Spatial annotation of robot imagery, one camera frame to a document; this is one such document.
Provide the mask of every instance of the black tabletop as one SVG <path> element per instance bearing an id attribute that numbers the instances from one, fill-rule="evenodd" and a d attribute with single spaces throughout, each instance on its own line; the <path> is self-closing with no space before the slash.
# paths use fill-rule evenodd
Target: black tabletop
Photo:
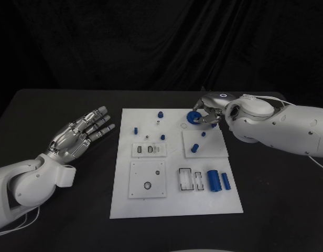
<path id="1" fill-rule="evenodd" d="M 116 125 L 56 188 L 37 221 L 0 237 L 0 251 L 323 251 L 323 169 L 220 123 L 242 214 L 109 219 L 122 108 L 191 108 L 206 92 L 21 90 L 0 118 L 0 167 L 33 159 L 60 127 L 99 106 Z M 273 92 L 252 93 L 282 97 Z"/>

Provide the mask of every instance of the small blue part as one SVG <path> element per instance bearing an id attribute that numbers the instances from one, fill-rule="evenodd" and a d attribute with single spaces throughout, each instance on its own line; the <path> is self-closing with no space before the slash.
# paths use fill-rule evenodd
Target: small blue part
<path id="1" fill-rule="evenodd" d="M 201 114 L 200 114 L 197 111 L 190 111 L 190 112 L 187 113 L 187 116 L 185 116 L 187 121 L 188 121 L 191 124 L 200 124 L 198 122 L 194 122 L 194 121 L 193 121 L 194 118 L 200 118 L 200 117 L 201 117 Z"/>
<path id="2" fill-rule="evenodd" d="M 207 172 L 210 191 L 217 192 L 221 190 L 221 184 L 219 179 L 219 174 L 216 170 Z"/>
<path id="3" fill-rule="evenodd" d="M 196 144 L 193 145 L 193 148 L 191 148 L 191 152 L 193 152 L 193 153 L 197 151 L 197 148 L 198 148 L 198 144 L 196 143 Z"/>
<path id="4" fill-rule="evenodd" d="M 223 178 L 224 189 L 230 190 L 232 188 L 230 188 L 230 184 L 229 184 L 226 173 L 221 173 L 221 178 Z"/>

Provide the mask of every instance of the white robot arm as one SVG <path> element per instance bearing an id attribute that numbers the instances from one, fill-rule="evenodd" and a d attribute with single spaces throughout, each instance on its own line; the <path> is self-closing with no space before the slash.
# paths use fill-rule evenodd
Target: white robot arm
<path id="1" fill-rule="evenodd" d="M 206 94 L 193 111 L 203 107 L 208 114 L 196 118 L 194 122 L 217 123 L 224 116 L 229 129 L 240 141 L 260 142 L 289 153 L 323 158 L 323 109 L 289 103 L 275 110 L 259 98 L 278 100 L 246 94 L 234 98 L 224 92 Z"/>
<path id="2" fill-rule="evenodd" d="M 49 149 L 34 160 L 0 168 L 0 228 L 33 210 L 49 199 L 56 185 L 72 186 L 74 168 L 66 165 L 86 151 L 89 144 L 112 129 L 111 124 L 98 130 L 109 120 L 100 107 L 70 122 L 56 133 Z M 10 208 L 7 189 L 20 204 Z"/>

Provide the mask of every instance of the rectangular slot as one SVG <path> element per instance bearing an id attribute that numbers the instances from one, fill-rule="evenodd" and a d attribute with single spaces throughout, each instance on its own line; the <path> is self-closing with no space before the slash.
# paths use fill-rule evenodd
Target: rectangular slot
<path id="1" fill-rule="evenodd" d="M 191 191 L 193 190 L 191 168 L 180 168 L 178 177 L 180 177 L 181 191 Z"/>
<path id="2" fill-rule="evenodd" d="M 132 157 L 135 158 L 154 158 L 165 157 L 165 143 L 134 143 L 132 144 Z"/>
<path id="3" fill-rule="evenodd" d="M 194 184 L 196 184 L 197 191 L 203 191 L 204 185 L 203 185 L 203 181 L 201 181 L 201 173 L 200 172 L 194 173 Z"/>

